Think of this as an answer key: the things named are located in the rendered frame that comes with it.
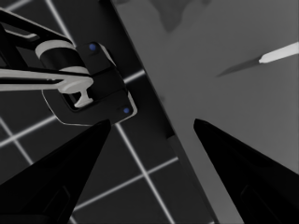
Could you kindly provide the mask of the small white T-shaped piece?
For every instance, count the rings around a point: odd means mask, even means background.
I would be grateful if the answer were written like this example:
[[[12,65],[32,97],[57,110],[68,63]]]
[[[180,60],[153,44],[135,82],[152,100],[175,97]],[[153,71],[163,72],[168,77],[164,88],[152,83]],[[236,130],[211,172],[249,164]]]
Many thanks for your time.
[[[277,60],[291,57],[296,54],[299,54],[299,42],[295,42],[286,47],[275,49],[273,51],[265,53],[259,59],[259,63],[271,63]]]

